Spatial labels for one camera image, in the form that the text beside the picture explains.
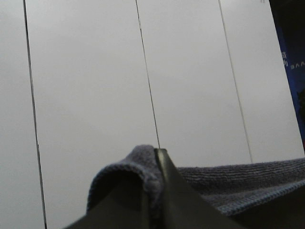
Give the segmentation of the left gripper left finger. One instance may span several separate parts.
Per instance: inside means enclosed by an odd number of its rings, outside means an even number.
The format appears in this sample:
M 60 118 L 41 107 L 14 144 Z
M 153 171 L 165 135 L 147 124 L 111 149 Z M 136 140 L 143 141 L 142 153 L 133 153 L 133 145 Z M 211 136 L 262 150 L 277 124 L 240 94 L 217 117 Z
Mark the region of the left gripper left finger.
M 92 210 L 67 229 L 149 229 L 149 201 L 142 181 L 120 181 Z

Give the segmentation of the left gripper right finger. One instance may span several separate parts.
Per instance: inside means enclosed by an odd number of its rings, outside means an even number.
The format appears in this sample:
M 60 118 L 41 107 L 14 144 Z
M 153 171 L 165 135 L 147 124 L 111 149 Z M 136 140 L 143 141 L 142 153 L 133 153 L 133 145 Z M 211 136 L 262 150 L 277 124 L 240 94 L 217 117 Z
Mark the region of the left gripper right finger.
M 178 172 L 166 149 L 154 150 L 163 177 L 162 229 L 242 229 L 209 205 Z

